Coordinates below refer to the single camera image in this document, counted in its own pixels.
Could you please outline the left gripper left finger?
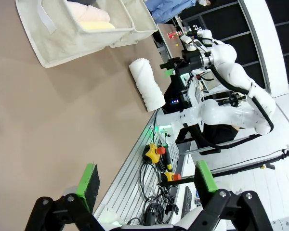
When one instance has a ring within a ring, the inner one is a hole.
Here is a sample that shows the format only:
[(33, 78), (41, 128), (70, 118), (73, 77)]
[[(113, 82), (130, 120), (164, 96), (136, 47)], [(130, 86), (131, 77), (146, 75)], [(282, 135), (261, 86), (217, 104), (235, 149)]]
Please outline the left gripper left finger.
[(87, 164), (75, 192), (56, 201), (46, 196), (36, 200), (25, 231), (63, 231), (67, 224), (79, 231), (104, 231), (92, 214), (99, 186), (97, 165)]

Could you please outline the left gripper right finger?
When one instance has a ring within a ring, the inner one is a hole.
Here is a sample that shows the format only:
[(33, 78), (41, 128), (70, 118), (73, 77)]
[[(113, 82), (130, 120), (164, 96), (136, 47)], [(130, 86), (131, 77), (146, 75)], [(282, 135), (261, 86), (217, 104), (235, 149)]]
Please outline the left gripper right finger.
[(219, 189), (205, 161), (196, 163), (194, 184), (203, 210), (190, 231), (215, 231), (219, 222), (229, 220), (236, 231), (272, 231), (268, 215), (254, 191), (239, 195)]

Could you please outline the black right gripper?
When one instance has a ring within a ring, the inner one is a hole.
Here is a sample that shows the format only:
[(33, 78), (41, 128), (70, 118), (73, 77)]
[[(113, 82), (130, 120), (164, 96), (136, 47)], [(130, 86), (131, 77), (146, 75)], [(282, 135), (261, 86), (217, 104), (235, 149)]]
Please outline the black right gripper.
[(169, 69), (164, 72), (165, 77), (175, 75), (176, 66), (180, 65), (180, 72), (192, 72), (193, 70), (202, 69), (205, 67), (202, 53), (199, 50), (187, 51), (182, 50), (182, 58), (176, 57), (169, 59), (166, 63), (160, 65), (161, 69)]

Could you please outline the yellow towel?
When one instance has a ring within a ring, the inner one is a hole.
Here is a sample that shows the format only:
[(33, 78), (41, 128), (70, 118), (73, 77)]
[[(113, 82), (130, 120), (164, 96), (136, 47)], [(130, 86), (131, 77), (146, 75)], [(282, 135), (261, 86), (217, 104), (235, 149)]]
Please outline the yellow towel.
[(83, 29), (90, 31), (115, 29), (113, 24), (104, 21), (81, 21), (79, 24)]

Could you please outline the pink towel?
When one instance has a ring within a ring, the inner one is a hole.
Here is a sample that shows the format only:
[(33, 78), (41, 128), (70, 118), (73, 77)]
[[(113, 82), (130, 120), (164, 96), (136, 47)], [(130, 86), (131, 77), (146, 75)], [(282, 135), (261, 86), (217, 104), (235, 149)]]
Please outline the pink towel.
[(78, 2), (67, 1), (67, 6), (71, 11), (72, 16), (78, 22), (110, 22), (109, 14), (99, 8), (91, 5), (84, 5)]

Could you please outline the brown side table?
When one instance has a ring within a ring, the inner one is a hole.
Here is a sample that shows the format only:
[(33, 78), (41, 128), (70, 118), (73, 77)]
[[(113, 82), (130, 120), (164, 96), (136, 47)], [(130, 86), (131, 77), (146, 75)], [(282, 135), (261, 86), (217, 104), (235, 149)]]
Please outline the brown side table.
[(182, 45), (181, 40), (178, 37), (170, 38), (168, 36), (169, 33), (176, 31), (175, 27), (172, 24), (157, 24), (157, 29), (170, 58), (182, 58), (182, 50), (184, 50), (184, 46)]

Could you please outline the black control box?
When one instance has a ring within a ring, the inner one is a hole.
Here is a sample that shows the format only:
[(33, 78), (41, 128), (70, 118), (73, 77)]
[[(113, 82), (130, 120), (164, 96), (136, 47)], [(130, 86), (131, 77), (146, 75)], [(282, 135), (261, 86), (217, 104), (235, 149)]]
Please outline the black control box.
[(188, 96), (190, 77), (189, 73), (178, 75), (176, 72), (170, 76), (171, 83), (164, 93), (166, 103), (162, 106), (165, 114), (182, 112), (192, 106)]

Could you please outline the rolled white towel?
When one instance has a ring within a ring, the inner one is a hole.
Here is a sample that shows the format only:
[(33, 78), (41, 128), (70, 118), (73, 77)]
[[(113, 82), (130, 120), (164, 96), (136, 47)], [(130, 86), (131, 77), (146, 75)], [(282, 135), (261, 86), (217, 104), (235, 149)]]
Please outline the rolled white towel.
[(145, 58), (139, 58), (129, 65), (129, 69), (147, 111), (152, 112), (164, 106), (165, 98), (155, 82), (150, 62)]

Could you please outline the black keyboard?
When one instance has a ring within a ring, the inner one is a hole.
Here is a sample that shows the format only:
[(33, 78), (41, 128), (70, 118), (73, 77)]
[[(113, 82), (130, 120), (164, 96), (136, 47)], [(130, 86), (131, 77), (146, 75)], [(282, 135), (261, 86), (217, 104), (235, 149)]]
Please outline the black keyboard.
[(181, 218), (183, 218), (186, 214), (188, 214), (191, 210), (191, 203), (192, 203), (192, 193), (188, 186), (185, 187), (184, 192), (184, 202), (182, 207), (182, 214)]

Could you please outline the yellow emergency stop button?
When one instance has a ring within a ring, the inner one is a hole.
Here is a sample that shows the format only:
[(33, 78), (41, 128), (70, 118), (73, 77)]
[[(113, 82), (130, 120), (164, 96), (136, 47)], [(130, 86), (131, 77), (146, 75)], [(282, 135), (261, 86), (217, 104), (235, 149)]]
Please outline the yellow emergency stop button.
[(174, 180), (180, 180), (181, 175), (175, 174), (174, 172), (164, 172), (161, 174), (161, 178), (163, 182), (169, 182)]
[(143, 158), (145, 161), (156, 164), (159, 162), (160, 157), (166, 153), (166, 149), (161, 146), (157, 147), (154, 143), (147, 144), (143, 151)]

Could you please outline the long black pole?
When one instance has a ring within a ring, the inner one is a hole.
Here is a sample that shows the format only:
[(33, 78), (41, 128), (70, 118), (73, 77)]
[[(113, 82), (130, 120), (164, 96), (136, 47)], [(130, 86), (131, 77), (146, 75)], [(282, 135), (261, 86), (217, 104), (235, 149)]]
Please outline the long black pole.
[(222, 177), (227, 175), (234, 175), (239, 172), (244, 172), (252, 169), (263, 167), (275, 170), (274, 162), (284, 160), (289, 157), (289, 148), (281, 149), (271, 154), (246, 160), (240, 163), (232, 164), (226, 167), (220, 167), (211, 171), (212, 176)]

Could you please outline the grey electronics box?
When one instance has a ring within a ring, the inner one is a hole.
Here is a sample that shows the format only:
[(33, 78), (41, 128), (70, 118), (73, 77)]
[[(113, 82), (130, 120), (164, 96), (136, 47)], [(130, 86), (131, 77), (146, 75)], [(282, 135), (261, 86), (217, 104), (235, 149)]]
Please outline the grey electronics box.
[(200, 74), (200, 81), (207, 92), (218, 92), (220, 82), (216, 79), (212, 72), (205, 72)]

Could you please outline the beige fabric basket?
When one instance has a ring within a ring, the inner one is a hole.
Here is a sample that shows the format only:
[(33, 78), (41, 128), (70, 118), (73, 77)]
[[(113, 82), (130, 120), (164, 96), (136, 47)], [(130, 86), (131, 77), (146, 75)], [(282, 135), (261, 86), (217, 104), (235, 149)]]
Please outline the beige fabric basket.
[(122, 0), (96, 0), (106, 11), (113, 29), (84, 29), (68, 8), (67, 0), (15, 0), (28, 40), (45, 68), (54, 67), (100, 51), (134, 30)]
[(134, 45), (157, 32), (157, 26), (143, 0), (122, 0), (134, 26), (134, 30), (124, 35), (111, 48)]

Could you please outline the person in blue top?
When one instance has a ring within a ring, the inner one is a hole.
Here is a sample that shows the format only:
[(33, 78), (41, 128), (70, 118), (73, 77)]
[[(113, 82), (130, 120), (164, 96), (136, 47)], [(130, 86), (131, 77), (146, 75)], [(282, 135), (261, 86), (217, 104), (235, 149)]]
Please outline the person in blue top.
[(183, 10), (196, 5), (197, 0), (145, 0), (147, 9), (151, 12), (155, 23), (162, 24)]

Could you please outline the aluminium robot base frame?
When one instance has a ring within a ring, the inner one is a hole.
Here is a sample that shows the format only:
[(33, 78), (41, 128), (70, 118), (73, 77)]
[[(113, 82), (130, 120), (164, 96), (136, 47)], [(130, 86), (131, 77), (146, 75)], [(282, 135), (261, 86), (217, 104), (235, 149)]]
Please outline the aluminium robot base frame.
[(142, 153), (147, 144), (167, 143), (173, 170), (177, 170), (179, 149), (174, 142), (158, 137), (157, 116), (154, 112), (113, 183), (97, 207), (94, 217), (103, 225), (144, 224), (146, 212), (157, 212), (157, 224), (170, 224), (175, 212), (176, 188), (159, 186), (159, 164), (146, 164)]

